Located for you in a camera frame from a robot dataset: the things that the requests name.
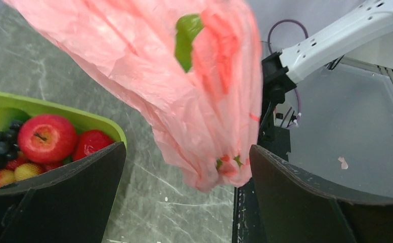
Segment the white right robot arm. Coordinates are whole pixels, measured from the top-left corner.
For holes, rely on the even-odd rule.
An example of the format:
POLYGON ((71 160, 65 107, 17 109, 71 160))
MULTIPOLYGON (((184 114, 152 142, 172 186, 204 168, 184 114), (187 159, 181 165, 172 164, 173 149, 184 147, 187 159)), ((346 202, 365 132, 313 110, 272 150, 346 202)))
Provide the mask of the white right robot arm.
POLYGON ((261 62, 262 101, 284 103, 285 94, 323 65, 393 32, 393 1, 365 1, 300 43, 261 62))

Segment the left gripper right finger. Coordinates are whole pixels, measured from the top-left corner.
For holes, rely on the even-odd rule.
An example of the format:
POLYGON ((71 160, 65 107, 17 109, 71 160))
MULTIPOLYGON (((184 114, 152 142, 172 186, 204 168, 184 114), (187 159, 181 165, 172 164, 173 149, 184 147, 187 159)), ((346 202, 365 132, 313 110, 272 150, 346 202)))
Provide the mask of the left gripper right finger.
POLYGON ((250 165, 269 242, 393 242, 393 198, 351 189, 258 145, 250 165))

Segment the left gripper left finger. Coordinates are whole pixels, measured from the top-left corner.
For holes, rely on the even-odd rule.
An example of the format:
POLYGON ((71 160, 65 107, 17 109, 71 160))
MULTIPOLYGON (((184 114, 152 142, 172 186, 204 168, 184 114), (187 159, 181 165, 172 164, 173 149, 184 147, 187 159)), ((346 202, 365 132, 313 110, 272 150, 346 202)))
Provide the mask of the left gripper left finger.
POLYGON ((101 242, 121 180, 126 147, 0 188, 0 242, 101 242))

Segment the pink plastic bag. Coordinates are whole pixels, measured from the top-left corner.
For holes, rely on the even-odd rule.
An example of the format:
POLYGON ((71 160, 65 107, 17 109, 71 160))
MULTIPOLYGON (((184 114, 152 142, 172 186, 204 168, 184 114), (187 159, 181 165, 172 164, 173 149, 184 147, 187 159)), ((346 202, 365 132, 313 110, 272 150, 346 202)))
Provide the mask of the pink plastic bag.
POLYGON ((200 191, 252 176, 261 41, 246 1, 8 1, 138 110, 166 163, 200 191))

